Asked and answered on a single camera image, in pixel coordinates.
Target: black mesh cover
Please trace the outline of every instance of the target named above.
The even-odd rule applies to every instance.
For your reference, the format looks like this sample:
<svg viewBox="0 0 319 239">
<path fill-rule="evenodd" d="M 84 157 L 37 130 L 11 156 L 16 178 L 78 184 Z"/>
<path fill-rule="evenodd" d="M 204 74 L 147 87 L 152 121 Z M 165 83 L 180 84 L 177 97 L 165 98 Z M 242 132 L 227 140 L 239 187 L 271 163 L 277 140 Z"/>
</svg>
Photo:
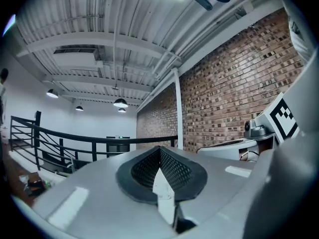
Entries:
<svg viewBox="0 0 319 239">
<path fill-rule="evenodd" d="M 121 165 L 116 179 L 130 198 L 157 204 L 152 189 L 159 168 L 173 188 L 177 202 L 195 198 L 207 182 L 207 172 L 201 165 L 159 146 Z"/>
</svg>

